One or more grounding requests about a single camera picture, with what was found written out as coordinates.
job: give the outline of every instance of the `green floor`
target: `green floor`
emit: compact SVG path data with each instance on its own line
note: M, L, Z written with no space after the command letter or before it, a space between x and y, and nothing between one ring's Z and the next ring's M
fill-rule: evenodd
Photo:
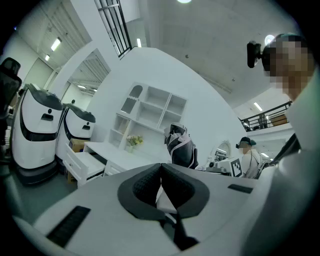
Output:
M54 203L77 189L77 184L68 184L67 179L60 173L32 186L22 185L15 172L12 172L12 176L21 198L24 219L30 224Z

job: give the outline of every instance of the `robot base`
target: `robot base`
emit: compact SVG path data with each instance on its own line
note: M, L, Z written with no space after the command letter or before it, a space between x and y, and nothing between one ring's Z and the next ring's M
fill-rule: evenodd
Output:
M33 185L43 182L56 174L57 162L54 160L49 164L34 169L26 169L15 164L15 168L17 177L22 184Z
M56 160L56 168L57 168L57 170L59 171L59 173L61 173L62 175L65 175L65 165L64 165L64 163L63 163L63 160L59 157L59 156L57 156L57 155L55 155L54 156L54 158L55 158L55 160Z

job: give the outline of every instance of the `white bookshelf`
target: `white bookshelf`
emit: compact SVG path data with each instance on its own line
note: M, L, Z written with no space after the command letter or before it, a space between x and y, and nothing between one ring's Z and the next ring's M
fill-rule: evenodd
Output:
M129 135L142 136L143 144L132 153L166 163L170 155L164 144L164 129L181 121L186 104L186 99L170 92L135 83L116 113L109 142L126 150Z

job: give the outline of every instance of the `round ceiling light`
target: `round ceiling light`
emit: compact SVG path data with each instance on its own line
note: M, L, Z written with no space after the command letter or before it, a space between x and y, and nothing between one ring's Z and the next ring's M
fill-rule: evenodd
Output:
M191 0L177 0L178 2L182 3L182 4L186 4L186 3L190 3Z
M265 45L270 44L273 39L275 39L275 37L272 34L268 34L264 39L264 44Z

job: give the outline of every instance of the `balcony railing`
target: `balcony railing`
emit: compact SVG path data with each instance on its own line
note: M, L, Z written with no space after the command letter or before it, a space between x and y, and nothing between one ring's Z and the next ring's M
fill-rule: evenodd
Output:
M288 123L285 112L291 104L292 101L289 101L268 111L253 115L240 121L247 132L283 125Z
M113 47L120 58L132 49L120 0L95 0L95 3Z

